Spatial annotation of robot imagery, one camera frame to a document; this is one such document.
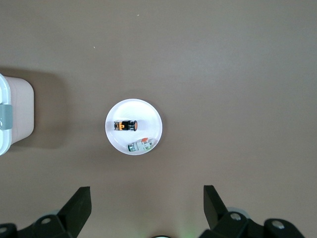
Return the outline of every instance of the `brown surface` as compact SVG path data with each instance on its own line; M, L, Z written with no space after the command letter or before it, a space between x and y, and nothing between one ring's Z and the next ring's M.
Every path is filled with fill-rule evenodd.
M0 157L0 223L91 186L80 238L196 238L203 185L315 237L317 1L3 0L0 73L35 91L34 133ZM163 121L151 152L108 142L117 102Z

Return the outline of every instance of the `white container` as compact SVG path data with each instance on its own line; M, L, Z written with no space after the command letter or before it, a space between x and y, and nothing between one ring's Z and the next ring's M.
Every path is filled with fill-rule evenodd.
M0 74L0 155L34 129L34 91L21 78Z

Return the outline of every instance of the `screw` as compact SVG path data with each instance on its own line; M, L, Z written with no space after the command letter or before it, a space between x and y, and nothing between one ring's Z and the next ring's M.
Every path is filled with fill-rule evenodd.
M41 221L41 224L46 224L46 223L49 223L50 221L51 221L51 219L49 217L47 217Z
M285 227L284 227L284 225L283 225L283 223L281 223L281 222L279 222L279 221L272 221L272 225L273 226L275 226L276 228L278 228L278 229L284 229Z
M1 233L5 233L6 230L8 230L7 227L1 227L1 228L0 228L0 234L1 234Z
M231 213L230 217L233 219L233 220L236 220L236 221L240 221L241 220L241 217L238 213Z

